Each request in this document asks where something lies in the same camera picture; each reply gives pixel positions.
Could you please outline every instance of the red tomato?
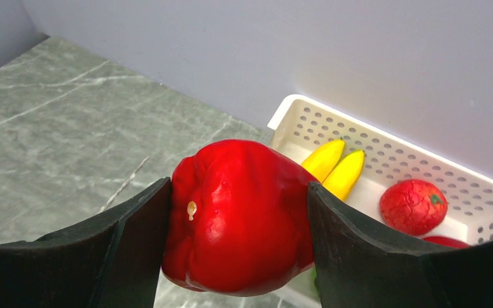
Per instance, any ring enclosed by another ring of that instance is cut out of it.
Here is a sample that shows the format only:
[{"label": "red tomato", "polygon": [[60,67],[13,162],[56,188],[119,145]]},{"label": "red tomato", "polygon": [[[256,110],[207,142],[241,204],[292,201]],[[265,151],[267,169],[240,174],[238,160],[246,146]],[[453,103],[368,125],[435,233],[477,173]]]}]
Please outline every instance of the red tomato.
[{"label": "red tomato", "polygon": [[466,244],[463,241],[459,241],[457,239],[451,239],[450,237],[445,237],[445,236],[428,236],[423,238],[423,240],[432,242],[435,244],[439,244],[442,246],[447,246],[447,247],[453,247],[453,248],[468,248],[470,245]]},{"label": "red tomato", "polygon": [[383,221],[412,236],[437,227],[447,214],[447,200],[432,183],[405,180],[388,188],[379,201]]}]

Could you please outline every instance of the yellow banana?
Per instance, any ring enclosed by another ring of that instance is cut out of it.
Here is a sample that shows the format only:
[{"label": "yellow banana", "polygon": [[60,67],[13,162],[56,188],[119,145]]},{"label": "yellow banana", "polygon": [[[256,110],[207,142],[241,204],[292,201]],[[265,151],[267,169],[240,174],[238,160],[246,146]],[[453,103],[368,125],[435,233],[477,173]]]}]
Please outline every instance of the yellow banana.
[{"label": "yellow banana", "polygon": [[322,183],[337,165],[344,150],[345,141],[341,139],[330,141],[312,152],[301,166]]},{"label": "yellow banana", "polygon": [[341,201],[345,201],[360,177],[364,159],[365,154],[362,150],[349,153],[330,172],[322,185]]}]

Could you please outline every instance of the gray marble surface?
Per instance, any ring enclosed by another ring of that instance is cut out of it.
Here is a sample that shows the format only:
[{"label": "gray marble surface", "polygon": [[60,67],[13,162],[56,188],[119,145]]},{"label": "gray marble surface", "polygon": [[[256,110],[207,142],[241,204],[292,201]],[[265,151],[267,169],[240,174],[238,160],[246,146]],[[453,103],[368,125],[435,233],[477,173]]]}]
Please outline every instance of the gray marble surface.
[{"label": "gray marble surface", "polygon": [[[59,38],[0,69],[0,243],[32,241],[116,205],[225,138],[266,132]],[[162,275],[158,308],[292,307],[273,294],[194,293]]]}]

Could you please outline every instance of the pepper skin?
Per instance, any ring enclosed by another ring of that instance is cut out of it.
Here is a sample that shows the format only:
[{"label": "pepper skin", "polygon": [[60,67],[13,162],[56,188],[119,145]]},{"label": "pepper skin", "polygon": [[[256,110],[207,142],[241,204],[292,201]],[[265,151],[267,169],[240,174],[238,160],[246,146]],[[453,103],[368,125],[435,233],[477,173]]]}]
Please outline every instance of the pepper skin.
[{"label": "pepper skin", "polygon": [[267,146],[227,139],[183,159],[162,263],[178,286],[230,296],[274,291],[313,266],[307,190],[316,178]]},{"label": "pepper skin", "polygon": [[428,242],[432,242],[435,244],[439,244],[442,246],[453,247],[453,248],[468,248],[468,247],[470,247],[469,244],[467,244],[463,241],[459,241],[457,239],[453,239],[453,238],[441,236],[441,235],[428,236],[428,237],[423,238],[423,240],[428,241]]}]

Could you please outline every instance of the tomato stem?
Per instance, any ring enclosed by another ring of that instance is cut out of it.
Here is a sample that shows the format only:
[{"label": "tomato stem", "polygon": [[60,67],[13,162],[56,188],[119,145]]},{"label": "tomato stem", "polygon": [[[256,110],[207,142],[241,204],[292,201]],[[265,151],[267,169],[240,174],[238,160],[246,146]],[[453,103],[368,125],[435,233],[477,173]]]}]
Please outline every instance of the tomato stem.
[{"label": "tomato stem", "polygon": [[443,201],[441,200],[441,198],[439,198],[439,196],[436,194],[433,194],[430,197],[430,201],[432,202],[432,204],[443,204]]}]

